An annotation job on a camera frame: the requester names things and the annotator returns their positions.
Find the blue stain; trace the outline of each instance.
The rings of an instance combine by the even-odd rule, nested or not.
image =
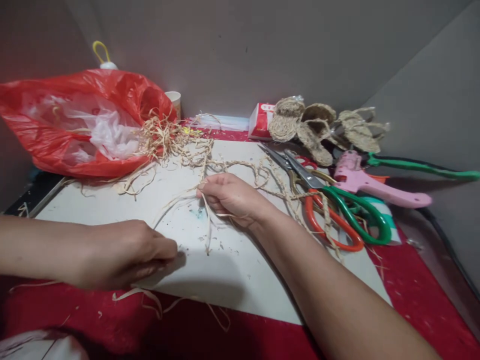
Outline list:
[[[189,210],[192,214],[196,216],[197,219],[203,218],[205,216],[205,208],[200,207],[198,211],[194,211],[192,209]]]

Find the white cutting board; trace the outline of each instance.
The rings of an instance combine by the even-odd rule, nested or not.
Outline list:
[[[246,161],[259,164],[265,153],[256,143],[216,140],[212,158],[225,161]],[[153,182],[136,196],[118,195],[111,184],[84,185],[83,196],[78,183],[71,184],[51,200],[37,219],[99,225],[130,219],[141,219],[153,225],[162,207],[183,191],[200,182],[200,169],[179,167],[172,158],[167,168],[157,166],[135,183],[139,189],[155,174]],[[229,172],[250,184],[254,175],[250,168],[234,165]],[[278,169],[285,184],[287,174]],[[278,191],[268,182],[269,190]],[[284,202],[262,193],[280,210],[287,213]],[[296,309],[276,273],[257,248],[255,241],[234,228],[229,221],[215,217],[211,225],[211,252],[207,256],[207,214],[197,199],[186,199],[175,205],[161,220],[156,230],[177,241],[184,256],[168,271],[160,272],[141,283],[142,287],[170,295],[197,299],[234,310],[300,324]],[[366,250],[342,253],[345,266],[391,304],[382,280]]]

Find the white plastic bag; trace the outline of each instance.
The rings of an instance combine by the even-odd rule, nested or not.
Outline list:
[[[24,115],[66,131],[90,135],[94,147],[72,143],[68,162],[93,161],[95,149],[109,160],[126,160],[138,150],[140,125],[107,99],[80,92],[70,98],[44,95],[40,91],[37,96],[42,97],[42,101],[35,101],[31,94],[23,95]]]

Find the plastic bag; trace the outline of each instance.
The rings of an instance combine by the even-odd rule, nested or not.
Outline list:
[[[146,163],[139,130],[152,109],[177,120],[158,86],[120,70],[0,85],[0,115],[33,163],[66,176],[116,178]]]

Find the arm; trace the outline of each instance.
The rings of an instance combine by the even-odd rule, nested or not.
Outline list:
[[[199,189],[216,212],[235,215],[253,232],[329,359],[439,359],[394,309],[251,186],[219,174]]]
[[[153,274],[177,244],[139,220],[88,226],[0,216],[0,274],[120,289]]]

